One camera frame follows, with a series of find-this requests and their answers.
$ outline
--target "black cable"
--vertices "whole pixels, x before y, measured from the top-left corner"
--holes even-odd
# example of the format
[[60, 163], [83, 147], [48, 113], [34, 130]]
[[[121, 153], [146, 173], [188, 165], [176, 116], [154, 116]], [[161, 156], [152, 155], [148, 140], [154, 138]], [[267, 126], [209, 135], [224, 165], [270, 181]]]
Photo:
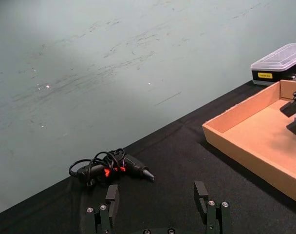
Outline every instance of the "black cable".
[[[120, 153], [122, 153], [122, 156], [120, 158], [116, 158], [116, 156], [118, 156]], [[103, 159], [99, 159], [98, 156], [100, 156], [101, 154], [105, 154]], [[74, 172], [72, 170], [72, 168], [81, 163], [81, 162], [89, 162], [88, 169], [87, 169], [87, 185], [92, 185], [92, 179], [91, 177], [91, 168], [92, 166], [95, 165], [103, 165], [106, 168], [110, 169], [110, 173], [109, 175], [113, 174], [113, 171], [115, 168], [117, 168], [117, 170], [120, 170], [119, 167], [119, 161], [123, 160], [125, 157], [125, 152], [122, 148], [116, 149], [116, 150], [110, 150], [110, 151], [102, 151], [99, 152], [98, 154], [95, 155], [95, 157], [93, 159], [81, 159], [79, 161], [74, 162], [70, 167], [69, 167], [69, 175], [72, 177], [77, 177], [77, 172]], [[105, 182], [105, 180], [101, 180], [100, 177], [96, 178], [98, 181], [100, 182]]]

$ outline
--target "clear plastic lid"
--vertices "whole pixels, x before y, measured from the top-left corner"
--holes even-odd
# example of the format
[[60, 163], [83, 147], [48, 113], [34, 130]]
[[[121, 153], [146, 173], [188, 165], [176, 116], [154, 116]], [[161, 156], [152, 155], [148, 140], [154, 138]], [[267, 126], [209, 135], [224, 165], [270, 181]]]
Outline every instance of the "clear plastic lid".
[[251, 65], [252, 70], [285, 71], [296, 64], [296, 43], [287, 44]]

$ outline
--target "plastic storage box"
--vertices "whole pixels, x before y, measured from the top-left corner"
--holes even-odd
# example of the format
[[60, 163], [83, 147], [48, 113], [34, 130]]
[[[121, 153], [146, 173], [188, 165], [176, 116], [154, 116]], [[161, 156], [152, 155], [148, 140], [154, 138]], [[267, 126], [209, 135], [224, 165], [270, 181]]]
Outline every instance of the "plastic storage box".
[[251, 65], [254, 84], [296, 80], [296, 43], [287, 44]]

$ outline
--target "screw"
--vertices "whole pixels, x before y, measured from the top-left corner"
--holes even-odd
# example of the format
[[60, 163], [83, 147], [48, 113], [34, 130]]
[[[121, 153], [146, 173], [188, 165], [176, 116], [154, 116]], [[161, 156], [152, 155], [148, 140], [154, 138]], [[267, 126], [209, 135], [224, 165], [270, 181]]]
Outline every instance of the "screw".
[[222, 206], [224, 206], [224, 207], [228, 207], [229, 206], [229, 204], [227, 203], [227, 202], [222, 202]]
[[92, 207], [89, 207], [89, 208], [86, 210], [86, 212], [87, 212], [87, 213], [92, 213], [93, 210], [94, 210], [94, 209], [93, 209]]
[[169, 229], [169, 230], [167, 231], [167, 233], [168, 233], [168, 234], [175, 234], [175, 230], [171, 228], [171, 229]]

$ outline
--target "cardboard box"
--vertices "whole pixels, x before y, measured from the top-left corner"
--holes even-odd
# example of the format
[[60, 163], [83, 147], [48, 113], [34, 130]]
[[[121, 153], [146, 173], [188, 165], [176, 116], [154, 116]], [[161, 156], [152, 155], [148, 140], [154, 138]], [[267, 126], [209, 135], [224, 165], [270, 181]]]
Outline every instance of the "cardboard box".
[[296, 91], [282, 80], [203, 124], [206, 140], [296, 201], [296, 136], [280, 112]]

